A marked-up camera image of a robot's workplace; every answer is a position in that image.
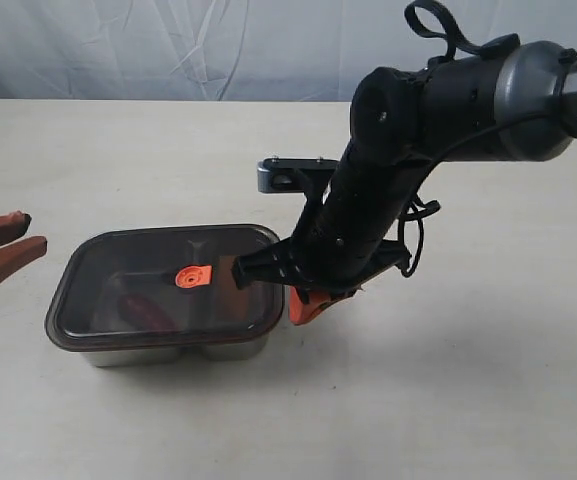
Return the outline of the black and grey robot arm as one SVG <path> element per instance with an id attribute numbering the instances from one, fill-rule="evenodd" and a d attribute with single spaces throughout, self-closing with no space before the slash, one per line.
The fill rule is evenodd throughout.
<path id="1" fill-rule="evenodd" d="M 306 324 L 390 268 L 415 272 L 420 252 L 387 232 L 439 210 L 419 190 L 440 163 L 543 162 L 577 138 L 575 50 L 513 34 L 479 47 L 449 40 L 448 48 L 421 71 L 380 67 L 359 83 L 339 160 L 259 163 L 262 192 L 301 193 L 306 202 L 288 238 L 234 260 L 238 288 L 290 287 L 291 321 Z"/>

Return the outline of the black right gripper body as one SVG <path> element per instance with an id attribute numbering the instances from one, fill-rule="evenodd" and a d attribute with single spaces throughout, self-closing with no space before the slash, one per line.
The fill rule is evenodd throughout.
<path id="1" fill-rule="evenodd" d="M 391 268 L 408 277 L 411 252 L 385 236 L 395 221 L 405 223 L 410 206 L 408 199 L 329 199 L 291 237 L 237 257 L 234 281 L 240 289 L 260 281 L 341 296 Z"/>

